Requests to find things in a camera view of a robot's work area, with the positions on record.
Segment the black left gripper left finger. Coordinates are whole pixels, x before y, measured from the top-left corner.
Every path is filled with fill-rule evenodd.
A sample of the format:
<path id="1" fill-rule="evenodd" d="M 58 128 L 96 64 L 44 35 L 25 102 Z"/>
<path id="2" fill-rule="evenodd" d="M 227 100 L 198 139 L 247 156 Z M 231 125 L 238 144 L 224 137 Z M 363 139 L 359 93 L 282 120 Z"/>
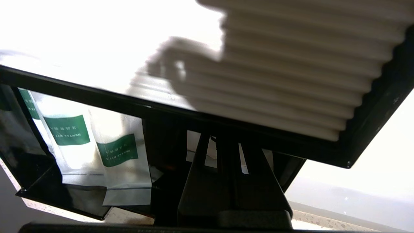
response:
<path id="1" fill-rule="evenodd" d="M 210 136 L 201 134 L 177 209 L 178 225 L 218 225 L 230 208 L 224 175 L 205 166 Z"/>

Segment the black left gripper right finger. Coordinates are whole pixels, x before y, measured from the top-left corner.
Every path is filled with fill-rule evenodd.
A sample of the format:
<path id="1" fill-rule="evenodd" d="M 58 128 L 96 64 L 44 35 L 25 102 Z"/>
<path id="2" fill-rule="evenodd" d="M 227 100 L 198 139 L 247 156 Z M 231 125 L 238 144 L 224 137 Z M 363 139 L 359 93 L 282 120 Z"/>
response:
<path id="1" fill-rule="evenodd" d="M 291 225 L 293 211 L 259 147 L 237 143 L 229 152 L 230 209 L 226 225 Z"/>

